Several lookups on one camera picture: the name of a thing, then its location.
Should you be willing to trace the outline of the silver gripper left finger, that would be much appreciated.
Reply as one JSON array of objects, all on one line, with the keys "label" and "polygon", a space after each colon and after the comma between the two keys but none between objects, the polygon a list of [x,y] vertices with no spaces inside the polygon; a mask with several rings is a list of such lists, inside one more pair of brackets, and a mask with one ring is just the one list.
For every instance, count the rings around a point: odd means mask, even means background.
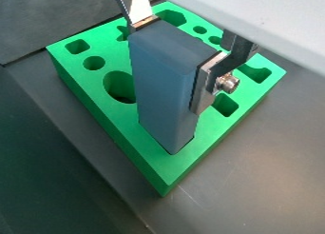
[{"label": "silver gripper left finger", "polygon": [[130,32],[134,33],[159,20],[152,12],[150,0],[116,0],[127,20]]}]

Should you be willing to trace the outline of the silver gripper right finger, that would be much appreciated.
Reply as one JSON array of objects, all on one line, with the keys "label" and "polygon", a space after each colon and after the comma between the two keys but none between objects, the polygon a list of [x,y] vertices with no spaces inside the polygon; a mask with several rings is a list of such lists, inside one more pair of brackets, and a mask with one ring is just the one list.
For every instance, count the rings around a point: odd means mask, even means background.
[{"label": "silver gripper right finger", "polygon": [[226,29],[222,47],[230,53],[219,51],[198,68],[190,103],[190,109],[198,115],[214,104],[219,92],[232,94],[236,91],[240,79],[232,72],[258,54],[259,44]]}]

